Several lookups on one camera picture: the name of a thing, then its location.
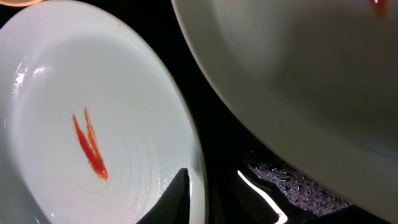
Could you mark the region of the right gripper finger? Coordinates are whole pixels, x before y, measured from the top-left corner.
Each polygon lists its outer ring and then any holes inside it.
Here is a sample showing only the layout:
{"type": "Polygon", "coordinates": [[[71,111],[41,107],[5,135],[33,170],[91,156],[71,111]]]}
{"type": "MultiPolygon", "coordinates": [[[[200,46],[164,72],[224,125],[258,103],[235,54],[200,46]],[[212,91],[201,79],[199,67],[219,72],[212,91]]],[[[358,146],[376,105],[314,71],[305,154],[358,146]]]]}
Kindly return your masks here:
{"type": "Polygon", "coordinates": [[[189,224],[190,179],[187,168],[181,168],[158,199],[137,224],[189,224]]]}

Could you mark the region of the light blue plate front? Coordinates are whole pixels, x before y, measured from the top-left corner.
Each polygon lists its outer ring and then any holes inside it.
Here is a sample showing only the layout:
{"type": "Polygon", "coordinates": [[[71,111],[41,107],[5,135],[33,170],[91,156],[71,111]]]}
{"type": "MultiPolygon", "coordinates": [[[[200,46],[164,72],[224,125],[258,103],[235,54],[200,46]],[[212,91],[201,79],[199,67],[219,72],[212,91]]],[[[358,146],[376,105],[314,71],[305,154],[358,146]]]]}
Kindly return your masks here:
{"type": "Polygon", "coordinates": [[[137,223],[177,172],[190,223],[208,221],[200,140],[145,40],[80,1],[45,1],[1,27],[1,222],[137,223]]]}

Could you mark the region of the pale green plate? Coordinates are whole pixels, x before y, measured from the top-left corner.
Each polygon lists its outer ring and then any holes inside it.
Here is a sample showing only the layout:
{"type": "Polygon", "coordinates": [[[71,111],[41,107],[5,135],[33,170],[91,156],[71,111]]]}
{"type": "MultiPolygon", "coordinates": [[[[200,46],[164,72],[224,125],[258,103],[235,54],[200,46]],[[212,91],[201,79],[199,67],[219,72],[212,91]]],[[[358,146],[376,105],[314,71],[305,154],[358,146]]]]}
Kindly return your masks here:
{"type": "Polygon", "coordinates": [[[397,222],[397,1],[172,5],[204,76],[255,137],[397,222]]]}

